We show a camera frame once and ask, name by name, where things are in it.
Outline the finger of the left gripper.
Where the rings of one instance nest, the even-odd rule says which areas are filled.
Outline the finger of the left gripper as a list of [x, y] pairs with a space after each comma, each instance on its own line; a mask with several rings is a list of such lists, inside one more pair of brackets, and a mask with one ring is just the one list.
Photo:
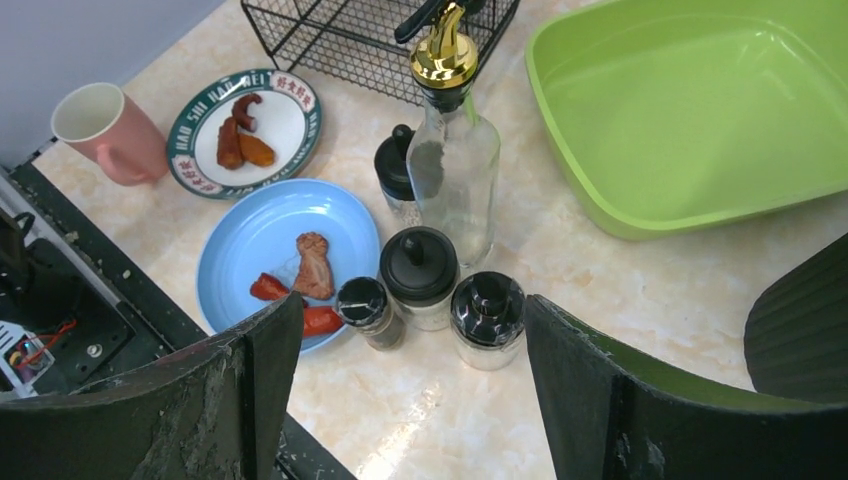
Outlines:
[[398, 44], [406, 44], [423, 27], [435, 26], [451, 5], [462, 7], [466, 14], [475, 15], [485, 3], [486, 0], [427, 0], [394, 30], [395, 41]]

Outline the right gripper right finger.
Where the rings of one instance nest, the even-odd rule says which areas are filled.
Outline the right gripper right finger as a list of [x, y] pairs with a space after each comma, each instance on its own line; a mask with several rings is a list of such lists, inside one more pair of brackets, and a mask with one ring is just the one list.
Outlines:
[[847, 408], [756, 393], [659, 360], [540, 295], [528, 355], [560, 479], [843, 479]]

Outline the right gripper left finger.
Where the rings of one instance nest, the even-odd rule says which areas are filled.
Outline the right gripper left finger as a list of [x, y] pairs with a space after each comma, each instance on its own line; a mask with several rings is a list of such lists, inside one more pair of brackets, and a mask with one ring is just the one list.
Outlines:
[[1, 406], [5, 479], [268, 479], [298, 362], [291, 294], [246, 320], [66, 395]]

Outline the clear gold-spout oil bottle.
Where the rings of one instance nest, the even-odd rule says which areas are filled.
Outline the clear gold-spout oil bottle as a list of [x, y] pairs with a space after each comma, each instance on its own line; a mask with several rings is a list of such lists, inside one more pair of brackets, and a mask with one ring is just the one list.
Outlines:
[[413, 79], [431, 97], [406, 164], [423, 224], [444, 233], [461, 267], [472, 270], [493, 245], [501, 139], [474, 106], [479, 58], [474, 41], [459, 31], [464, 14], [449, 6], [410, 53]]

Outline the black-lid shaker jar back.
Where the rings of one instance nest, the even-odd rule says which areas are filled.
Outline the black-lid shaker jar back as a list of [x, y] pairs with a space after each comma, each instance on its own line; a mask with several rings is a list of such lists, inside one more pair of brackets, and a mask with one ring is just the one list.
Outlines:
[[375, 172], [399, 229], [420, 226], [422, 219], [409, 178], [406, 156], [415, 131], [406, 124], [396, 125], [378, 147]]

